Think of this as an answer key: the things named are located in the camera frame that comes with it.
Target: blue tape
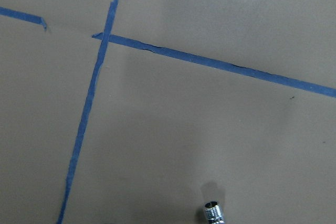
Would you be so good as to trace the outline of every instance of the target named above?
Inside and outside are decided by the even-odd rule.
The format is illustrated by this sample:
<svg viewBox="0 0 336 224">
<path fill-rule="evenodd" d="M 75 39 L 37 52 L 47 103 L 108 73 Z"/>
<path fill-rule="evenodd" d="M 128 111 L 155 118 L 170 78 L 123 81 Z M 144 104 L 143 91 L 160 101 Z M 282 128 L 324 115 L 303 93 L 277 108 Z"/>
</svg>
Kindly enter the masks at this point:
<svg viewBox="0 0 336 224">
<path fill-rule="evenodd" d="M 88 94 L 86 96 L 82 116 L 81 116 L 80 123 L 79 123 L 79 126 L 78 126 L 77 137 L 76 137 L 74 149 L 72 151 L 72 156 L 71 156 L 69 169 L 68 169 L 68 174 L 67 174 L 67 179 L 66 179 L 66 188 L 65 188 L 65 193 L 64 193 L 64 199 L 63 199 L 61 211 L 60 211 L 60 214 L 59 214 L 59 217 L 58 217 L 58 220 L 57 220 L 57 224 L 61 224 L 62 221 L 63 221 L 63 218 L 64 218 L 64 213 L 65 213 L 65 209 L 67 207 L 67 201 L 68 201 L 68 198 L 69 198 L 73 177 L 75 175 L 76 166 L 77 166 L 80 150 L 81 150 L 82 143 L 83 143 L 85 130 L 86 130 L 86 127 L 87 127 L 87 124 L 88 124 L 89 114 L 90 114 L 90 111 L 91 111 L 91 108 L 92 108 L 92 102 L 93 102 L 93 99 L 95 97 L 94 94 L 95 94 L 95 90 L 96 90 L 98 75 L 99 75 L 100 68 L 101 68 L 101 66 L 104 62 L 105 54 L 106 54 L 106 51 L 107 51 L 107 46 L 108 46 L 108 43 L 109 43 L 109 36 L 111 34 L 111 31 L 112 31 L 115 12 L 116 12 L 117 6 L 118 6 L 118 1 L 119 0 L 114 0 L 110 4 L 109 12 L 108 12 L 106 23 L 105 23 L 104 33 L 102 35 L 102 41 L 101 41 L 99 51 L 98 51 L 97 62 L 96 62 L 95 66 L 94 66 L 94 69 L 93 69 Z"/>
<path fill-rule="evenodd" d="M 10 10 L 10 9 L 3 8 L 3 7 L 0 7 L 0 14 L 11 17 L 11 18 L 17 18 L 17 19 L 21 19 L 27 22 L 39 24 L 44 27 L 44 30 L 47 29 L 47 24 L 45 23 L 44 19 L 42 17 L 35 16 L 33 14 L 22 13 L 22 12 L 18 12 L 17 10 Z"/>
<path fill-rule="evenodd" d="M 103 36 L 102 33 L 98 33 L 98 34 L 92 35 L 92 38 L 102 39 L 102 36 Z M 233 65 L 231 63 L 227 63 L 224 61 L 214 60 L 214 59 L 210 59 L 210 58 L 206 58 L 206 57 L 202 57 L 198 55 L 193 55 L 193 54 L 188 54 L 186 52 L 181 52 L 181 51 L 177 51 L 177 50 L 170 49 L 170 48 L 156 47 L 156 46 L 142 43 L 134 39 L 128 39 L 128 38 L 120 37 L 117 35 L 110 35 L 109 41 L 116 43 L 116 44 L 124 45 L 127 47 L 148 50 L 155 54 L 164 55 L 164 56 L 168 56 L 168 57 L 179 59 L 179 60 L 189 61 L 192 63 L 204 65 L 207 67 L 212 67 L 212 68 L 217 68 L 220 70 L 238 73 L 238 74 L 242 74 L 243 76 L 250 76 L 250 77 L 260 79 L 260 80 L 270 81 L 270 82 L 282 84 L 285 86 L 289 86 L 292 88 L 302 89 L 302 90 L 306 90 L 306 91 L 323 94 L 329 97 L 336 98 L 336 89 L 317 85 L 314 83 L 300 81 L 297 79 L 292 79 L 292 78 L 288 78 L 284 76 L 279 76 L 277 74 L 262 72 L 262 71 L 255 70 L 252 68 L 240 67 L 240 66 Z"/>
</svg>

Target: blue line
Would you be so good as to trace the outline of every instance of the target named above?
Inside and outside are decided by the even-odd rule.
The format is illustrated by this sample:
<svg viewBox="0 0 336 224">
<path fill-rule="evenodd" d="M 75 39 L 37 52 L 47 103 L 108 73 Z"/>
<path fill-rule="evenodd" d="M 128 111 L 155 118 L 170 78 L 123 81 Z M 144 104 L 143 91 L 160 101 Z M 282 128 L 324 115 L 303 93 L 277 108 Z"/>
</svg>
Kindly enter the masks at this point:
<svg viewBox="0 0 336 224">
<path fill-rule="evenodd" d="M 82 143 L 83 143 L 85 130 L 86 130 L 86 127 L 87 127 L 87 124 L 88 124 L 89 114 L 90 114 L 90 111 L 91 111 L 91 108 L 92 108 L 92 102 L 93 102 L 93 99 L 95 97 L 94 94 L 95 94 L 95 90 L 96 90 L 98 75 L 99 75 L 100 68 L 101 68 L 101 66 L 104 62 L 105 54 L 106 54 L 106 51 L 107 51 L 107 46 L 108 46 L 108 43 L 109 43 L 109 36 L 111 34 L 111 31 L 112 31 L 115 12 L 116 12 L 117 6 L 118 6 L 118 1 L 119 0 L 114 0 L 110 4 L 109 12 L 108 12 L 106 23 L 105 23 L 104 33 L 102 35 L 102 41 L 101 41 L 99 51 L 98 51 L 97 62 L 94 66 L 94 70 L 93 70 L 93 73 L 92 73 L 92 78 L 91 78 L 91 81 L 90 81 L 88 94 L 86 96 L 85 105 L 84 105 L 81 120 L 80 120 L 80 123 L 79 123 L 79 126 L 78 126 L 77 137 L 76 137 L 74 149 L 72 151 L 72 156 L 71 156 L 69 169 L 68 169 L 68 174 L 67 174 L 67 179 L 66 179 L 66 188 L 65 188 L 65 193 L 64 193 L 64 199 L 63 199 L 62 208 L 61 208 L 58 220 L 57 220 L 57 224 L 62 224 L 65 209 L 67 207 L 67 201 L 68 201 L 68 198 L 69 198 L 73 177 L 75 175 L 76 166 L 77 166 L 80 150 L 81 150 Z"/>
<path fill-rule="evenodd" d="M 92 35 L 92 38 L 101 39 L 102 33 L 94 34 Z M 224 61 L 214 60 L 214 59 L 210 59 L 210 58 L 206 58 L 206 57 L 202 57 L 198 55 L 193 55 L 193 54 L 188 54 L 186 52 L 181 52 L 181 51 L 177 51 L 177 50 L 170 49 L 170 48 L 156 47 L 156 46 L 142 43 L 134 39 L 128 39 L 128 38 L 120 37 L 117 35 L 110 35 L 109 41 L 116 43 L 116 44 L 124 45 L 127 47 L 148 50 L 155 54 L 164 55 L 164 56 L 168 56 L 168 57 L 179 59 L 179 60 L 189 61 L 192 63 L 204 65 L 207 67 L 212 67 L 212 68 L 217 68 L 220 70 L 238 73 L 238 74 L 242 74 L 243 76 L 250 76 L 250 77 L 260 79 L 260 80 L 270 81 L 270 82 L 282 84 L 285 86 L 302 89 L 302 90 L 306 90 L 306 91 L 323 94 L 329 97 L 336 98 L 336 89 L 317 85 L 314 83 L 300 81 L 297 79 L 292 79 L 292 78 L 288 78 L 284 76 L 279 76 L 277 74 L 262 72 L 262 71 L 255 70 L 252 68 L 240 67 L 240 66 L 233 65 L 231 63 L 227 63 Z"/>
<path fill-rule="evenodd" d="M 22 13 L 17 10 L 11 10 L 3 7 L 0 7 L 0 14 L 11 18 L 17 18 L 27 22 L 39 24 L 44 27 L 44 30 L 47 29 L 47 24 L 45 23 L 44 19 L 42 17 L 35 16 L 33 14 Z"/>
</svg>

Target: horizontal blue tape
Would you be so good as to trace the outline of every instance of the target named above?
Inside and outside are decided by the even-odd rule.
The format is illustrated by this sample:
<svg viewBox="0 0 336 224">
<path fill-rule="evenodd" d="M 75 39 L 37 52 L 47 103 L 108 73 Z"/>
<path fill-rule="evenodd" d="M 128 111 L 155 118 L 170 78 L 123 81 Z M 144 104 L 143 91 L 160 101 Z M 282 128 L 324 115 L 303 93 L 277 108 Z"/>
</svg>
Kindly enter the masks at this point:
<svg viewBox="0 0 336 224">
<path fill-rule="evenodd" d="M 47 24 L 45 23 L 44 19 L 42 17 L 33 15 L 33 14 L 28 14 L 28 13 L 23 13 L 19 12 L 17 10 L 11 10 L 7 8 L 0 7 L 0 15 L 8 16 L 11 18 L 17 18 L 21 19 L 27 22 L 32 22 L 35 24 L 42 25 L 44 27 L 44 30 L 47 29 Z"/>
<path fill-rule="evenodd" d="M 103 33 L 98 33 L 98 34 L 92 35 L 92 38 L 102 39 L 102 36 L 103 36 Z M 240 66 L 227 63 L 224 61 L 214 60 L 214 59 L 210 59 L 210 58 L 206 58 L 206 57 L 202 57 L 198 55 L 193 55 L 193 54 L 188 54 L 186 52 L 181 52 L 181 51 L 177 51 L 177 50 L 170 49 L 170 48 L 157 47 L 157 46 L 153 46 L 150 44 L 142 43 L 134 39 L 128 39 L 128 38 L 124 38 L 124 37 L 117 36 L 117 35 L 110 35 L 109 41 L 116 43 L 116 44 L 124 45 L 127 47 L 148 50 L 150 52 L 153 52 L 159 55 L 164 55 L 164 56 L 168 56 L 171 58 L 184 60 L 184 61 L 204 65 L 207 67 L 212 67 L 212 68 L 217 68 L 220 70 L 233 72 L 233 73 L 238 73 L 238 74 L 242 74 L 243 76 L 250 76 L 250 77 L 260 79 L 260 80 L 270 81 L 270 82 L 286 85 L 289 87 L 302 89 L 302 90 L 306 90 L 306 91 L 323 94 L 329 97 L 336 98 L 336 89 L 321 86 L 318 84 L 300 81 L 297 79 L 292 79 L 292 78 L 288 78 L 284 76 L 279 76 L 277 74 L 271 74 L 271 73 L 255 70 L 252 68 L 240 67 Z"/>
<path fill-rule="evenodd" d="M 117 6 L 118 6 L 118 1 L 119 0 L 113 0 L 113 2 L 111 2 L 110 8 L 109 8 L 109 11 L 108 11 L 108 15 L 107 15 L 107 18 L 106 18 L 104 33 L 102 35 L 102 41 L 101 41 L 101 44 L 100 44 L 100 47 L 99 47 L 97 61 L 96 61 L 96 64 L 94 66 L 94 69 L 93 69 L 88 94 L 86 96 L 82 116 L 81 116 L 80 123 L 79 123 L 79 126 L 78 126 L 77 137 L 76 137 L 76 140 L 75 140 L 74 149 L 72 151 L 72 156 L 71 156 L 71 160 L 70 160 L 70 163 L 69 163 L 68 174 L 67 174 L 67 179 L 66 179 L 66 188 L 65 188 L 64 198 L 63 198 L 63 202 L 62 202 L 61 211 L 60 211 L 59 216 L 58 216 L 57 224 L 62 224 L 62 222 L 63 222 L 65 210 L 66 210 L 66 207 L 67 207 L 67 202 L 68 202 L 70 191 L 71 191 L 73 178 L 75 176 L 75 171 L 76 171 L 76 167 L 77 167 L 77 163 L 78 163 L 78 159 L 79 159 L 79 154 L 80 154 L 81 147 L 82 147 L 82 144 L 83 144 L 84 134 L 85 134 L 85 131 L 86 131 L 86 127 L 88 125 L 89 114 L 91 112 L 93 99 L 95 98 L 94 94 L 95 94 L 95 91 L 96 91 L 96 84 L 97 84 L 99 72 L 100 72 L 101 66 L 104 62 L 105 54 L 106 54 L 107 47 L 108 47 L 108 44 L 109 44 L 109 36 L 111 34 L 111 31 L 112 31 L 115 12 L 116 12 Z"/>
</svg>

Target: gray surface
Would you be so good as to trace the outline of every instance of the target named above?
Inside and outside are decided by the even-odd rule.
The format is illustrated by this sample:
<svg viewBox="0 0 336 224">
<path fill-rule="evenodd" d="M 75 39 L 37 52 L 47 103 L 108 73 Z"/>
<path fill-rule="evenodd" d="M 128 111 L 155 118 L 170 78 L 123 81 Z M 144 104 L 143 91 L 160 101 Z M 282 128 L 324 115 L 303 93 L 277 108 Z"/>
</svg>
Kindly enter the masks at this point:
<svg viewBox="0 0 336 224">
<path fill-rule="evenodd" d="M 55 223 L 111 0 L 1 0 L 0 223 Z M 336 87 L 335 0 L 120 0 L 114 33 Z M 336 99 L 110 44 L 68 223 L 333 223 Z"/>
</svg>

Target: threaded metal tip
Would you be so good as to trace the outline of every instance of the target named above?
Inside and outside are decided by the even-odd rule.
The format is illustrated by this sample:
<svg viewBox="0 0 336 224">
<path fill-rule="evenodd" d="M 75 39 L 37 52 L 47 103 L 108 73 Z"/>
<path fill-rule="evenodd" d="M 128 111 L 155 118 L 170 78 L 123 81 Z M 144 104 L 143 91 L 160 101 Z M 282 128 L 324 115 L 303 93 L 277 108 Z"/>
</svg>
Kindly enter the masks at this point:
<svg viewBox="0 0 336 224">
<path fill-rule="evenodd" d="M 210 201 L 204 207 L 205 217 L 209 224 L 225 224 L 223 211 L 216 201 Z"/>
</svg>

